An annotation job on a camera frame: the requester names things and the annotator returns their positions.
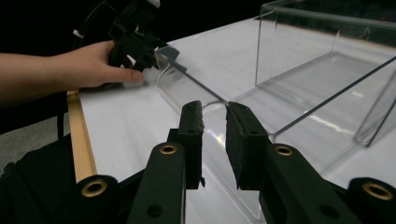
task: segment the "human arm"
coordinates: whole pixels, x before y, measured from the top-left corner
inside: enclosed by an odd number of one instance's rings
[[[104,41],[50,57],[0,53],[0,108],[104,83],[141,82],[141,72],[108,65],[113,48]]]

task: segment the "gray floor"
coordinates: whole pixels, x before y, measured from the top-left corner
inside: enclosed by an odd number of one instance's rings
[[[64,134],[70,133],[68,114],[64,115]],[[26,152],[57,140],[56,117],[0,134],[0,170],[18,161]]]

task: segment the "clear acrylic box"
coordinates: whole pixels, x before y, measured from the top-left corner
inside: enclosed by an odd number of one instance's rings
[[[380,5],[354,4],[295,0],[262,5],[261,15],[252,19],[259,38],[245,36],[255,39],[255,45],[243,47],[257,57],[241,59],[254,60],[256,67],[246,68],[245,74],[254,83],[232,97],[194,74],[200,70],[184,67],[184,62],[194,62],[192,55],[186,60],[181,50],[181,58],[175,60],[166,56],[166,49],[157,51],[159,92],[178,113],[188,102],[203,103],[203,163],[252,220],[262,221],[259,194],[236,189],[225,153],[228,101],[248,106],[272,142],[296,147],[320,174],[329,172],[352,148],[369,149],[396,126],[394,14]],[[210,57],[212,51],[200,49],[199,55]],[[230,73],[220,58],[233,59],[241,51],[224,51],[227,54],[201,67]]]

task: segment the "wooden edge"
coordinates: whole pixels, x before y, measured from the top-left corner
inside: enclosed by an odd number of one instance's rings
[[[97,175],[97,171],[78,91],[67,93],[67,104],[76,181],[78,183],[86,177]]]

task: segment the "transparent plastic container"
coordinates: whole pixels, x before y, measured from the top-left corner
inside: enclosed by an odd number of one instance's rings
[[[263,221],[259,193],[236,189],[225,152],[226,102],[248,106],[273,143],[296,147],[320,174],[331,170],[352,148],[370,148],[396,126],[394,9],[357,6],[350,1],[320,3],[275,1],[262,5],[260,17],[253,19],[259,30],[258,41],[257,36],[251,37],[256,38],[256,46],[244,46],[257,54],[252,59],[255,74],[246,73],[254,83],[231,98],[224,97],[205,77],[195,76],[196,67],[189,71],[157,51],[162,71],[159,92],[178,113],[194,100],[207,105],[203,163],[253,221]],[[204,53],[213,58],[211,50]],[[220,57],[236,53],[233,49],[223,52]],[[205,57],[204,53],[200,51],[200,57]],[[181,62],[229,70],[219,63],[221,58],[191,63],[191,55]]]

